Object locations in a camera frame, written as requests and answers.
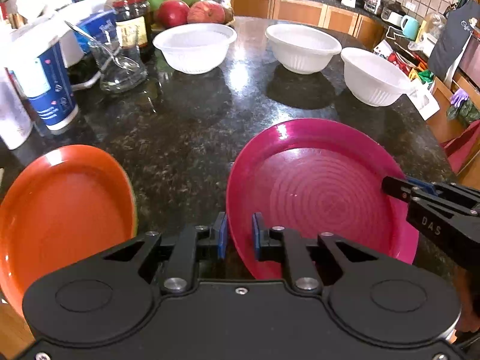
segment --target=apron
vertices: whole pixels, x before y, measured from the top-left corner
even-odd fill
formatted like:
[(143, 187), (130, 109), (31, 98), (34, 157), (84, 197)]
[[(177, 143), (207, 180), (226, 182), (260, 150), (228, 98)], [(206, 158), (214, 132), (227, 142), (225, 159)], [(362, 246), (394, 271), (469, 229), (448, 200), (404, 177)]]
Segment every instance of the apron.
[(480, 17), (480, 4), (473, 0), (448, 14), (447, 24), (428, 60), (428, 69), (442, 81), (470, 38), (472, 17)]

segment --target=teal mug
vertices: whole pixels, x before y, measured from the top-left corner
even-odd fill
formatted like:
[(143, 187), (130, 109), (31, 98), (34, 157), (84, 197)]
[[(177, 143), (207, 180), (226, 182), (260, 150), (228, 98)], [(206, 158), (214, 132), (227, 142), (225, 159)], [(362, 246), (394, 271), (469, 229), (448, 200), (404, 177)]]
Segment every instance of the teal mug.
[(413, 41), (417, 39), (419, 27), (420, 23), (416, 21), (412, 16), (405, 15), (404, 17), (402, 17), (402, 21), (400, 22), (400, 28), (402, 29), (402, 33), (407, 38)]

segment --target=metal spoon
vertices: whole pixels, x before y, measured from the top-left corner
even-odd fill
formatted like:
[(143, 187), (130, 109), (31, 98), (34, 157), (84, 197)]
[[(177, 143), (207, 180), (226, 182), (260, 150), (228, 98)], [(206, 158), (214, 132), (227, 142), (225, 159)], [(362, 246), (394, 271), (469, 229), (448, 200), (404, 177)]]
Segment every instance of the metal spoon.
[(90, 35), (88, 32), (85, 32), (82, 30), (80, 27), (77, 27), (68, 21), (64, 20), (65, 24), (69, 26), (72, 30), (75, 32), (79, 33), (80, 35), (84, 36), (91, 42), (95, 43), (97, 46), (101, 47), (113, 60), (114, 64), (116, 64), (119, 68), (121, 69), (127, 69), (129, 71), (136, 71), (140, 68), (140, 65), (136, 63), (133, 59), (127, 58), (125, 56), (116, 56), (113, 54), (113, 52), (106, 47), (102, 42), (99, 42), (97, 39), (95, 39), (92, 35)]

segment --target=plastic bowl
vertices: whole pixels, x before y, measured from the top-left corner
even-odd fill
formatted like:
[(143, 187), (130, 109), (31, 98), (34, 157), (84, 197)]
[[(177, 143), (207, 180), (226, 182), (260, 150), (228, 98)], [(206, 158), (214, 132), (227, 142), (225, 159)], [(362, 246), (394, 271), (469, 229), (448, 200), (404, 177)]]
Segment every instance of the plastic bowl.
[(289, 71), (311, 74), (324, 69), (342, 45), (333, 36), (300, 24), (274, 24), (265, 31), (276, 59)]
[(187, 74), (207, 73), (227, 56), (237, 39), (234, 29), (223, 24), (195, 23), (169, 28), (153, 39), (166, 62)]
[(346, 47), (341, 57), (345, 63), (345, 84), (365, 104), (385, 107), (413, 91), (410, 80), (399, 68), (372, 52)]

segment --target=apple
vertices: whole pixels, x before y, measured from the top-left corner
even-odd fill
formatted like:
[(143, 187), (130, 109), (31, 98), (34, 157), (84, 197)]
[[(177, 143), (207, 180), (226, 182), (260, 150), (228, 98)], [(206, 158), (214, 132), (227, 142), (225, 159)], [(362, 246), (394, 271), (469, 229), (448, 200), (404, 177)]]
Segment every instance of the apple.
[(225, 22), (225, 11), (222, 5), (210, 0), (201, 0), (193, 4), (188, 12), (188, 23), (218, 23)]
[(171, 28), (187, 24), (187, 15), (190, 8), (182, 0), (165, 0), (162, 2), (155, 15), (155, 21)]

